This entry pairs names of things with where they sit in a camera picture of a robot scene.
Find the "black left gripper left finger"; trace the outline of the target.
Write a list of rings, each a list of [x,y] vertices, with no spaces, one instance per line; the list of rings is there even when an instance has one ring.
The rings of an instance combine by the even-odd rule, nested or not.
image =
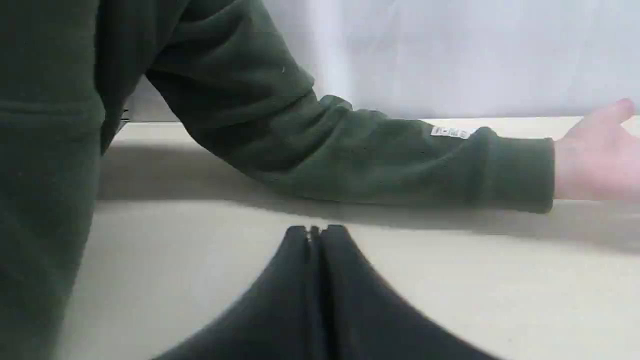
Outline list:
[[[318,360],[318,301],[308,231],[293,226],[250,288],[160,360]]]

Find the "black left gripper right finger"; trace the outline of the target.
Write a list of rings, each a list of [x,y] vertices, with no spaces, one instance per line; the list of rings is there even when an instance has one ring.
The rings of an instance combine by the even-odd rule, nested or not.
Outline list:
[[[345,226],[318,234],[318,297],[327,360],[493,359],[400,296]]]

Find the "green fleece sleeve forearm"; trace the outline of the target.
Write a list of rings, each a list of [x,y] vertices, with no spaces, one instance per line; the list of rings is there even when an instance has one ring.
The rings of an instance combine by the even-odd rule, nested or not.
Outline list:
[[[260,0],[158,0],[166,43],[146,77],[202,147],[314,199],[542,214],[551,139],[473,133],[318,99]]]

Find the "person's bare hand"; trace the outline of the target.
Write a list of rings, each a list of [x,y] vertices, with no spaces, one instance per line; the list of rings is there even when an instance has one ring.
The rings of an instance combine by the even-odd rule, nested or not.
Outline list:
[[[618,100],[583,117],[553,142],[555,199],[639,202],[640,141],[623,127],[634,111],[633,101]]]

